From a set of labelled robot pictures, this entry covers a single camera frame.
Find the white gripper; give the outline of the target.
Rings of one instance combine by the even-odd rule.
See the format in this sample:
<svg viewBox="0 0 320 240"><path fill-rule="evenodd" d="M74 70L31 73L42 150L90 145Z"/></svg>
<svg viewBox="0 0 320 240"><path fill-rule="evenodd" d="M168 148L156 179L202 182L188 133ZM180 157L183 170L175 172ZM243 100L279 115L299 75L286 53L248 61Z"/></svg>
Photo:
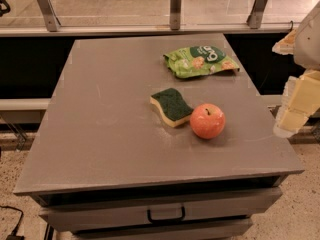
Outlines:
<svg viewBox="0 0 320 240"><path fill-rule="evenodd" d="M308 69L299 77L288 78L276 115L274 134L290 138L320 109L320 1L298 29L276 42L272 51L280 55L294 52L295 63Z"/></svg>

